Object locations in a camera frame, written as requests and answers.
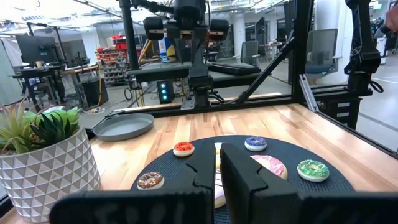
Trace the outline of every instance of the red sprinkled donut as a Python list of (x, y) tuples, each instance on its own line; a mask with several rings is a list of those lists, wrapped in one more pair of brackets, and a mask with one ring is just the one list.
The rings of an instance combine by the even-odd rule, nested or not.
[(174, 146), (177, 151), (189, 151), (193, 149), (193, 145), (189, 142), (180, 142)]

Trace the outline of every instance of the gray plate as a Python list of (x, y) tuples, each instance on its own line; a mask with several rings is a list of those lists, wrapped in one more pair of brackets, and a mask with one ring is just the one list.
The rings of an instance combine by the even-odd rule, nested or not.
[(94, 134), (103, 141), (122, 141), (149, 131), (155, 118), (149, 114), (128, 114), (107, 119), (94, 128)]

